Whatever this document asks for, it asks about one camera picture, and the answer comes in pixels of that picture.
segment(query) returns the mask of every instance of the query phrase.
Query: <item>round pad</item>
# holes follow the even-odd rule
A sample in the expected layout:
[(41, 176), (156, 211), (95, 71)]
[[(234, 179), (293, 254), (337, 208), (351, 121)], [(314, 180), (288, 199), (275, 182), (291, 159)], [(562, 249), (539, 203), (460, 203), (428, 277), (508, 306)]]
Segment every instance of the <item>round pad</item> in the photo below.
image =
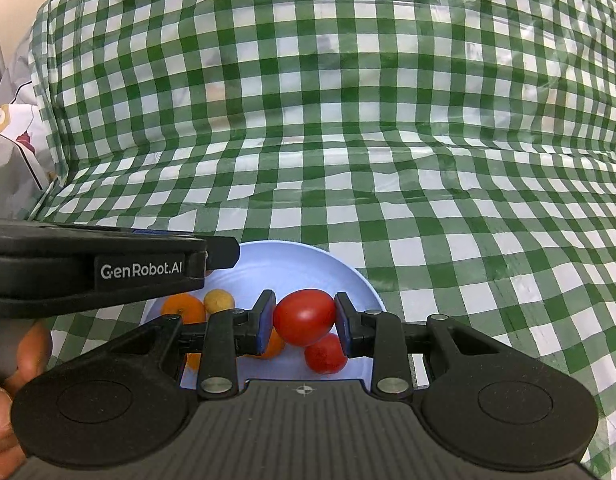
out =
[(132, 392), (113, 381), (85, 381), (70, 386), (57, 400), (61, 415), (84, 424), (99, 424), (123, 415)]
[(12, 404), (12, 427), (29, 456), (67, 467), (116, 465), (162, 447), (184, 423), (186, 397), (146, 356), (61, 368), (24, 386)]
[(552, 410), (552, 399), (536, 384), (502, 381), (479, 392), (479, 406), (495, 420), (509, 424), (532, 424)]
[(421, 409), (449, 449), (511, 471), (580, 458), (597, 427), (595, 402), (582, 384), (504, 354), (465, 356), (430, 385)]

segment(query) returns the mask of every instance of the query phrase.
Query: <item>green gingham tablecloth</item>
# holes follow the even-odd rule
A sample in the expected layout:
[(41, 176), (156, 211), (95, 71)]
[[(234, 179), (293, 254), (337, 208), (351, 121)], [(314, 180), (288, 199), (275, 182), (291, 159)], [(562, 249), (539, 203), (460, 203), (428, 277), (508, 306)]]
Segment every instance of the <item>green gingham tablecloth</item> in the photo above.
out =
[[(329, 250), (585, 384), (616, 479), (616, 0), (49, 0), (30, 64), (30, 218)], [(53, 363), (143, 308), (54, 320)]]

